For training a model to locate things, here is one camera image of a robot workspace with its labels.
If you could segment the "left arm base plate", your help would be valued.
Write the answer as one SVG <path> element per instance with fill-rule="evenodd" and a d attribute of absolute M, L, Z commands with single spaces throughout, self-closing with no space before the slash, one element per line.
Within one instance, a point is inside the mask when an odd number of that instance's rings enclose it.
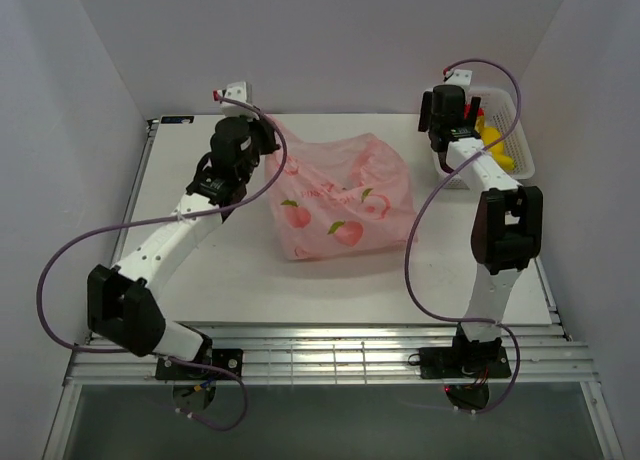
<path fill-rule="evenodd" d="M 214 348 L 209 349 L 202 359 L 195 360 L 195 363 L 215 367 L 217 370 L 225 370 L 237 377 L 241 377 L 243 361 L 244 351 L 240 348 Z M 159 359 L 156 364 L 154 378 L 160 381 L 192 382 L 227 379 L 227 376 L 217 370 L 213 372 L 203 367 L 189 367 L 177 364 L 172 360 Z"/>

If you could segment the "pink plastic bag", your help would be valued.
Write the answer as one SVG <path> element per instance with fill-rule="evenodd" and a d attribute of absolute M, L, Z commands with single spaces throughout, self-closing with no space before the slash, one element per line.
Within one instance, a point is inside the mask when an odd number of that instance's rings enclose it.
<path fill-rule="evenodd" d="M 278 121 L 287 153 L 265 158 L 267 195 L 284 256 L 328 259 L 406 244 L 416 212 L 409 167 L 372 133 L 311 143 Z"/>

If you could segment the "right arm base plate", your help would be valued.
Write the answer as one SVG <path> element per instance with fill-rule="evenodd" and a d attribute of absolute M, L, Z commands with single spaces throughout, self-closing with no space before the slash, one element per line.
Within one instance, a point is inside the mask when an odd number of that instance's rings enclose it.
<path fill-rule="evenodd" d="M 460 379 L 487 375 L 488 379 L 512 376 L 506 350 L 491 353 L 462 353 L 453 347 L 423 347 L 418 350 L 418 366 L 423 379 Z"/>

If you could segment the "fake banana bunch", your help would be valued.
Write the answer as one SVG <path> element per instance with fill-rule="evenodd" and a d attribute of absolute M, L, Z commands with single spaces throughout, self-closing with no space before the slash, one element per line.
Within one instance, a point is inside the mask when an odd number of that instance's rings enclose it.
<path fill-rule="evenodd" d="M 494 144 L 501 136 L 501 132 L 493 126 L 487 125 L 485 116 L 480 115 L 476 120 L 476 130 L 481 136 L 485 146 L 490 145 L 489 152 L 498 165 L 507 172 L 512 172 L 515 168 L 515 161 L 505 153 L 503 142 Z"/>

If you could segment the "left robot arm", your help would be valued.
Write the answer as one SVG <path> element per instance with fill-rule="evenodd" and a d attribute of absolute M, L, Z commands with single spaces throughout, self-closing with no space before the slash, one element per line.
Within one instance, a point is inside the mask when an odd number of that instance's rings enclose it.
<path fill-rule="evenodd" d="M 261 157 L 278 148 L 275 130 L 265 119 L 220 120 L 171 221 L 113 266 L 98 265 L 90 272 L 89 329 L 138 357 L 175 357 L 190 379 L 205 377 L 212 367 L 208 337 L 167 319 L 158 300 L 192 251 L 244 204 Z"/>

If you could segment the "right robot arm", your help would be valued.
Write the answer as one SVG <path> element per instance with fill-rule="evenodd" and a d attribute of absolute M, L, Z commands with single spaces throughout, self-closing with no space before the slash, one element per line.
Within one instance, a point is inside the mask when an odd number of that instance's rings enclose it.
<path fill-rule="evenodd" d="M 440 168 L 479 195 L 470 240 L 476 276 L 451 347 L 453 368 L 464 377 L 499 360 L 499 324 L 542 240 L 543 194 L 513 179 L 486 150 L 475 128 L 479 107 L 480 99 L 467 101 L 463 87 L 438 85 L 423 95 L 418 127 L 428 134 Z"/>

